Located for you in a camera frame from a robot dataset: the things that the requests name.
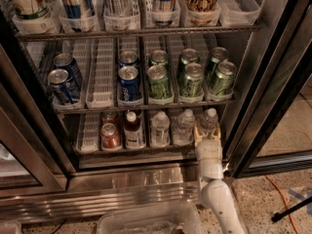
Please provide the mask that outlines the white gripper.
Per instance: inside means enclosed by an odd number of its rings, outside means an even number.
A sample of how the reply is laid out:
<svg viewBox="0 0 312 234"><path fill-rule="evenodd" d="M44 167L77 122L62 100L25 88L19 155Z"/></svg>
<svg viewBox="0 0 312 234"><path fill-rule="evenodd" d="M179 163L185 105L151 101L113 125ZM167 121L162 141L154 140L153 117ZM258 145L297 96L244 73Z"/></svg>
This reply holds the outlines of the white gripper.
<svg viewBox="0 0 312 234"><path fill-rule="evenodd" d="M222 147L219 142L221 139L220 126L216 126L213 139L204 139L199 133L198 127L194 126L194 144L196 146L196 158L198 162L199 178L203 181L211 179L222 179Z"/></svg>

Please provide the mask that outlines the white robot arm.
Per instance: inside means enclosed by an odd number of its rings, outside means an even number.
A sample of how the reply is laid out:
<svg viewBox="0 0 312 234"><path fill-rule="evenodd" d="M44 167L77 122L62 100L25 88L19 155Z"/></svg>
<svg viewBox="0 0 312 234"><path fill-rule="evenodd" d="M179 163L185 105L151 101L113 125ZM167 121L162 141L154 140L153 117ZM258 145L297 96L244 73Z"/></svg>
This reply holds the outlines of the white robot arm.
<svg viewBox="0 0 312 234"><path fill-rule="evenodd" d="M198 197L201 204L212 210L223 234L246 234L230 187L223 180L222 147L218 133L207 137L195 126L194 143L198 162Z"/></svg>

